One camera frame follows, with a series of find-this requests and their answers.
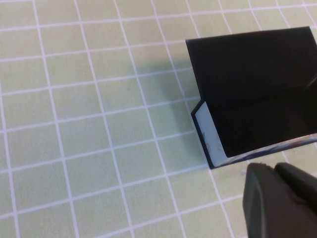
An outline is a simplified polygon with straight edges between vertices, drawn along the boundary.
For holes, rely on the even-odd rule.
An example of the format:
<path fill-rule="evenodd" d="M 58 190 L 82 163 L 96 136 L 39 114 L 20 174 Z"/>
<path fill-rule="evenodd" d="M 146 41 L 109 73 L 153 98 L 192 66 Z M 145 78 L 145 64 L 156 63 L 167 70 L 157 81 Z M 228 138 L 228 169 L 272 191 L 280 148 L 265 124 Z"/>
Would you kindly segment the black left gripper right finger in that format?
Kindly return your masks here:
<path fill-rule="evenodd" d="M 312 210 L 317 209 L 317 178 L 288 163 L 277 163 L 274 170 Z"/>

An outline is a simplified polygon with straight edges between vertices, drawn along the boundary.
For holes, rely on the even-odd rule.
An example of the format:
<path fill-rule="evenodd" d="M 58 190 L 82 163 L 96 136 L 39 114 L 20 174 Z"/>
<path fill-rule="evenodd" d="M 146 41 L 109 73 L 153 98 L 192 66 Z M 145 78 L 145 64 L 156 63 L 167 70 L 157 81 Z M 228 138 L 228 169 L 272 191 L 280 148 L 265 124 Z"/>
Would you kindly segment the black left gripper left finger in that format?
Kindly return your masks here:
<path fill-rule="evenodd" d="M 243 211 L 250 238 L 315 238 L 317 210 L 312 210 L 266 164 L 247 167 Z"/>

